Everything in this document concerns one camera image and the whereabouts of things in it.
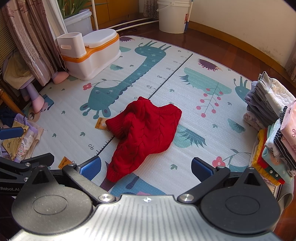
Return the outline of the red knitted sweater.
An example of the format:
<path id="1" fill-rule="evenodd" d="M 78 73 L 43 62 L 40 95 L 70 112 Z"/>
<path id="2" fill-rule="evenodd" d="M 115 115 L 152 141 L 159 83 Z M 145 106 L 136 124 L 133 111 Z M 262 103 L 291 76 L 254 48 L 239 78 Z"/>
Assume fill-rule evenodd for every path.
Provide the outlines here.
<path id="1" fill-rule="evenodd" d="M 135 171 L 148 155 L 166 151 L 181 116 L 182 111 L 173 104 L 158 107 L 140 96 L 108 119 L 108 130 L 119 143 L 107 168 L 107 180 L 115 183 Z"/>

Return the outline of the colourful folded clothes stack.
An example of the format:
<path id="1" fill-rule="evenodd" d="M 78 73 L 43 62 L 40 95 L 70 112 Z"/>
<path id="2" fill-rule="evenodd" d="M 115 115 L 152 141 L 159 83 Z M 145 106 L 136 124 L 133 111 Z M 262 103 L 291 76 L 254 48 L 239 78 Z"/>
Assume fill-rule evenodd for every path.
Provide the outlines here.
<path id="1" fill-rule="evenodd" d="M 250 166 L 274 186 L 295 177 L 295 101 L 283 107 L 272 125 L 258 131 Z"/>

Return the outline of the grey folded clothes stack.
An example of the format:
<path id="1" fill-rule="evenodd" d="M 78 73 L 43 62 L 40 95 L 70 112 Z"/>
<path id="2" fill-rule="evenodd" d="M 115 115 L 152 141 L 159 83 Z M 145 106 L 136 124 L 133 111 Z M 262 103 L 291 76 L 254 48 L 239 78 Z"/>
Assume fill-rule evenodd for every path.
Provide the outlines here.
<path id="1" fill-rule="evenodd" d="M 252 82 L 244 100 L 247 110 L 267 128 L 279 119 L 283 108 L 291 104 L 295 97 L 277 79 L 269 77 L 264 71 L 258 76 L 258 80 Z"/>

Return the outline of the pile of patterned cloths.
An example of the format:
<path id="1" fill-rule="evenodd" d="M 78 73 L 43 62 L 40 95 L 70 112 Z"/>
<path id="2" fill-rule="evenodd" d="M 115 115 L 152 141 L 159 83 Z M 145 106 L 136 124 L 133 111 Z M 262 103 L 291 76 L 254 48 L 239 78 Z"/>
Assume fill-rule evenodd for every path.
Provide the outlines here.
<path id="1" fill-rule="evenodd" d="M 1 141 L 1 157 L 20 163 L 32 156 L 44 129 L 19 113 L 14 119 L 13 127 L 21 127 L 23 134 L 21 137 Z"/>

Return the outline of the orange paper tag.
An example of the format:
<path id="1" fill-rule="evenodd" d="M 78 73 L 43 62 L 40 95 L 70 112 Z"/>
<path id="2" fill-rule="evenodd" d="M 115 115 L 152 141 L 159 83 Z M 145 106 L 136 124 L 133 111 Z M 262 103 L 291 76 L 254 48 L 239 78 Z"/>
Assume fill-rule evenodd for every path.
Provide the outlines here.
<path id="1" fill-rule="evenodd" d="M 107 121 L 107 118 L 98 118 L 95 128 L 98 130 L 108 130 L 106 121 Z"/>
<path id="2" fill-rule="evenodd" d="M 60 164 L 58 165 L 59 169 L 63 169 L 64 166 L 67 166 L 69 164 L 72 164 L 72 161 L 69 160 L 67 157 L 63 157 L 63 159 L 61 160 Z"/>

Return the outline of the purple pink plush doll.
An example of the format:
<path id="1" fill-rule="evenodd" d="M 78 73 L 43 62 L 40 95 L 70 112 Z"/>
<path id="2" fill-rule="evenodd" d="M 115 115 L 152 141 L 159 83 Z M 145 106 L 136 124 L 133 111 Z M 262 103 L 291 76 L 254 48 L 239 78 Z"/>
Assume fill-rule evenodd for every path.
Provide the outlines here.
<path id="1" fill-rule="evenodd" d="M 69 77 L 68 72 L 61 71 L 61 72 L 56 72 L 53 75 L 52 80 L 53 80 L 54 84 L 59 84 L 59 83 L 63 82 L 64 80 L 66 80 L 68 77 Z M 32 84 L 33 80 L 34 80 L 34 77 L 31 77 L 25 84 L 23 84 L 20 87 L 20 92 L 21 92 L 23 99 L 25 101 L 28 101 L 29 99 L 31 99 L 33 111 L 34 111 L 34 113 L 38 113 L 39 111 L 41 111 L 41 109 L 45 103 L 45 100 L 37 92 L 36 88 Z"/>

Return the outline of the animal print play mat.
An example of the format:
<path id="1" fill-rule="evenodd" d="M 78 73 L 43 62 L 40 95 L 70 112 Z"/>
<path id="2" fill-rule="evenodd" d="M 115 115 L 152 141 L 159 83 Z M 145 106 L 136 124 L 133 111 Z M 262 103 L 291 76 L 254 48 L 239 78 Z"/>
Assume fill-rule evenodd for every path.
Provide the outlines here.
<path id="1" fill-rule="evenodd" d="M 33 154 L 81 171 L 115 196 L 179 195 L 197 185 L 193 159 L 243 172 L 257 130 L 243 120 L 251 81 L 199 54 L 136 36 L 91 80 L 70 76 L 42 91 L 29 120 L 44 131 Z"/>

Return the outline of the white orange child potty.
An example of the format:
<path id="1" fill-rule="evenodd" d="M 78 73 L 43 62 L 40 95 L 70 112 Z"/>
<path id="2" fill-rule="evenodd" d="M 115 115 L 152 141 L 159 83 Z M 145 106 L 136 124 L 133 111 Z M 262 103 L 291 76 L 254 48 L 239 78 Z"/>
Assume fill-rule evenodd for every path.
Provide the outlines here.
<path id="1" fill-rule="evenodd" d="M 71 76 L 91 80 L 117 60 L 119 34 L 113 29 L 96 30 L 87 35 L 72 32 L 57 37 L 61 57 Z"/>

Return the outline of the brown patterned curtain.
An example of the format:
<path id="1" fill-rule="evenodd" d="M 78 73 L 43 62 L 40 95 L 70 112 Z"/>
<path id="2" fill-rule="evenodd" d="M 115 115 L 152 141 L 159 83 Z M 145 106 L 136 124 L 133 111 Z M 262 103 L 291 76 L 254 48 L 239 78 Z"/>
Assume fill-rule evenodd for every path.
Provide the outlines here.
<path id="1" fill-rule="evenodd" d="M 45 86 L 69 76 L 52 36 L 43 1 L 1 1 L 4 19 L 30 72 Z"/>

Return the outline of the white planter with green plant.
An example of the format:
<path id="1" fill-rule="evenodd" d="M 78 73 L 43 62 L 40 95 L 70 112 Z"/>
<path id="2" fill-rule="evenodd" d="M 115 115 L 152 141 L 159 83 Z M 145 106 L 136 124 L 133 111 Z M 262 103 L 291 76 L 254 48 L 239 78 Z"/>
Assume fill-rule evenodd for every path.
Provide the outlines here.
<path id="1" fill-rule="evenodd" d="M 69 33 L 79 32 L 84 36 L 93 31 L 91 23 L 92 12 L 87 8 L 89 1 L 57 0 L 57 3 Z"/>

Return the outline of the white plastic bucket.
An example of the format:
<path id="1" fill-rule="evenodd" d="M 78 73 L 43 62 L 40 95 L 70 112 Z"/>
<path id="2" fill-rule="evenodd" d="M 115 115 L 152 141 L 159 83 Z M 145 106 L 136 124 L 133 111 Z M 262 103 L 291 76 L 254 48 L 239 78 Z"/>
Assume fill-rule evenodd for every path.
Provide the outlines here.
<path id="1" fill-rule="evenodd" d="M 184 33 L 191 1 L 157 1 L 159 30 L 169 34 Z"/>

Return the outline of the white pipe along wall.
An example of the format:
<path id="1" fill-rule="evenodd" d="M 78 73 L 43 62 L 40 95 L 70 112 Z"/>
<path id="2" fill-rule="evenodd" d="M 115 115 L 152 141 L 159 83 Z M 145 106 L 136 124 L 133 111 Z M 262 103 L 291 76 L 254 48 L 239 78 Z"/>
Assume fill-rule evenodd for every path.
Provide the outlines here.
<path id="1" fill-rule="evenodd" d="M 120 23 L 111 27 L 108 27 L 109 29 L 114 29 L 116 32 L 121 32 L 124 30 L 129 30 L 129 29 L 135 29 L 140 26 L 148 25 L 148 24 L 154 24 L 158 23 L 158 19 L 153 19 L 153 18 L 141 18 L 141 19 L 136 19 L 124 23 Z"/>

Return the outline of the blue handled mop stick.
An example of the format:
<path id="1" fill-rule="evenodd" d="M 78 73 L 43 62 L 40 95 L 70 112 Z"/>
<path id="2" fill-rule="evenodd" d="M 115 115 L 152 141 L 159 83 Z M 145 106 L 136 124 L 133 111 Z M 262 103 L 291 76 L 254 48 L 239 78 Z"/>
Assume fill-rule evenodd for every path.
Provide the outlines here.
<path id="1" fill-rule="evenodd" d="M 185 23 L 185 28 L 184 28 L 184 33 L 188 29 L 190 15 L 191 15 L 191 12 L 192 12 L 192 7 L 193 7 L 193 2 L 194 2 L 194 0 L 190 1 L 190 6 L 189 6 L 189 9 L 188 9 L 188 15 L 187 15 L 187 18 L 186 18 L 186 23 Z"/>

